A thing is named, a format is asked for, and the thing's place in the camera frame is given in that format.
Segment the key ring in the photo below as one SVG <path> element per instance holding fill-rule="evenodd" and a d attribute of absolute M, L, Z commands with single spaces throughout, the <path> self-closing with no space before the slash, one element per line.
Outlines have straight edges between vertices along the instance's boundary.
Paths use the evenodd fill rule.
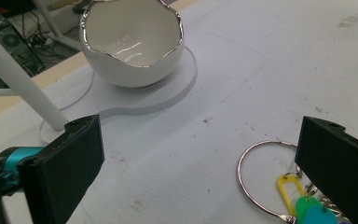
<path fill-rule="evenodd" d="M 252 149 L 254 149 L 255 147 L 258 147 L 260 145 L 264 145 L 264 144 L 278 144 L 278 145 L 285 145 L 285 146 L 289 146 L 289 147 L 294 147 L 295 149 L 297 148 L 297 146 L 291 144 L 291 143 L 287 143 L 287 142 L 283 142 L 283 141 L 262 141 L 262 142 L 258 142 L 253 144 L 252 146 L 248 147 L 241 155 L 240 160 L 238 162 L 238 168 L 237 168 L 237 174 L 238 174 L 238 180 L 240 181 L 240 185 L 243 189 L 243 191 L 245 192 L 246 196 L 251 200 L 252 203 L 254 203 L 258 208 L 260 208 L 261 210 L 263 210 L 264 212 L 268 213 L 269 215 L 275 216 L 280 218 L 281 220 L 287 222 L 287 223 L 292 223 L 292 224 L 296 224 L 296 217 L 291 216 L 291 215 L 286 215 L 286 214 L 278 214 L 276 212 L 273 212 L 269 209 L 267 209 L 266 207 L 264 207 L 263 205 L 261 205 L 260 203 L 258 203 L 249 193 L 249 191 L 246 189 L 245 184 L 243 183 L 242 180 L 242 174 L 241 174 L 241 167 L 242 167 L 242 162 L 246 156 L 246 154 L 251 151 Z M 296 167 L 296 171 L 295 174 L 297 177 L 301 178 L 302 177 L 302 171 L 301 169 L 297 166 Z"/>

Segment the green key tag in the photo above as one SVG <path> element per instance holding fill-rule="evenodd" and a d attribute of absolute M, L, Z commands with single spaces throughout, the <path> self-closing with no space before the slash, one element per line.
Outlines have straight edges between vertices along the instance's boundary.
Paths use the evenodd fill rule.
<path fill-rule="evenodd" d="M 310 207 L 321 205 L 321 203 L 311 196 L 302 196 L 296 202 L 296 221 L 297 224 L 302 224 L 305 215 Z"/>
<path fill-rule="evenodd" d="M 307 210 L 302 224 L 337 224 L 337 219 L 332 211 L 319 204 Z"/>

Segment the plastic tag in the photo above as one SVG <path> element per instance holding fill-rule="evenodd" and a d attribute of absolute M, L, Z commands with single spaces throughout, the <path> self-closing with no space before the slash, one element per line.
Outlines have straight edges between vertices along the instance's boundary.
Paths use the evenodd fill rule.
<path fill-rule="evenodd" d="M 298 179 L 295 178 L 293 175 L 280 175 L 278 177 L 277 186 L 278 186 L 278 190 L 279 190 L 279 192 L 280 192 L 280 194 L 282 196 L 283 202 L 286 205 L 286 208 L 289 211 L 289 214 L 291 216 L 295 216 L 296 215 L 296 210 L 291 205 L 289 197 L 287 197 L 286 191 L 283 188 L 283 185 L 288 184 L 288 183 L 294 183 L 296 185 L 297 190 L 298 190 L 298 192 L 300 193 L 301 196 L 304 196 L 305 192 L 302 189 L 301 184 L 298 181 Z"/>
<path fill-rule="evenodd" d="M 302 224 L 305 215 L 310 207 L 314 205 L 321 205 L 319 200 L 311 196 L 302 196 L 296 202 L 296 221 L 297 224 Z"/>
<path fill-rule="evenodd" d="M 319 204 L 307 210 L 302 224 L 337 224 L 337 219 L 332 211 Z"/>

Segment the bowl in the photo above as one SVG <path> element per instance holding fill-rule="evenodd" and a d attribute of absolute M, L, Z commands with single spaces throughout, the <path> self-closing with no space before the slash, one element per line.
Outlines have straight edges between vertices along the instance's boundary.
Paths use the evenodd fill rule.
<path fill-rule="evenodd" d="M 178 12 L 159 0 L 94 0 L 80 26 L 80 44 L 90 66 L 121 87 L 144 87 L 163 79 L 185 46 Z"/>

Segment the white table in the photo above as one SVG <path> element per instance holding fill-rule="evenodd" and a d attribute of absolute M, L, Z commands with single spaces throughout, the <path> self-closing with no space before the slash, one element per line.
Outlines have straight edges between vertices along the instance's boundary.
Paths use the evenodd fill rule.
<path fill-rule="evenodd" d="M 240 154 L 261 140 L 296 144 L 303 116 L 358 138 L 358 1 L 201 0 L 180 13 L 198 60 L 193 90 L 163 112 L 103 120 L 106 161 L 68 223 L 280 223 L 243 196 Z M 40 146 L 41 122 L 23 102 L 0 112 L 0 151 Z M 275 179 L 294 155 L 260 148 L 244 164 L 253 196 L 277 212 Z M 5 201 L 12 223 L 31 223 L 23 195 Z"/>

